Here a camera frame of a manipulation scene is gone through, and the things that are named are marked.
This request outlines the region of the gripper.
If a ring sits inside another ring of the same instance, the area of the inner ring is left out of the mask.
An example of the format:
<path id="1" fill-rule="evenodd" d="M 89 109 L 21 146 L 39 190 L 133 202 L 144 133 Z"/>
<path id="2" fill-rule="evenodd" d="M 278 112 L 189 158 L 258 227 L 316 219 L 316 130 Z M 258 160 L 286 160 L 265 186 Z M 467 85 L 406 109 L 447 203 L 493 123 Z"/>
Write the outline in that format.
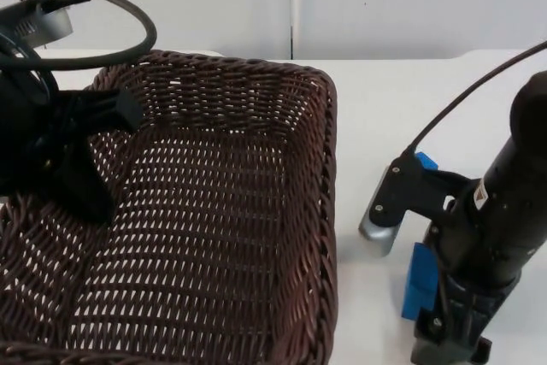
<path id="1" fill-rule="evenodd" d="M 56 188 L 56 201 L 91 223 L 112 221 L 115 203 L 97 171 L 89 138 L 136 132 L 144 117 L 128 91 L 25 90 L 25 187 Z"/>
<path id="2" fill-rule="evenodd" d="M 492 342 L 483 336 L 486 326 L 520 282 L 516 275 L 500 286 L 483 286 L 448 273 L 441 262 L 436 227 L 424 237 L 437 269 L 434 305 L 421 309 L 415 321 L 410 361 L 420 365 L 488 363 Z M 469 350 L 457 342 L 469 342 Z"/>

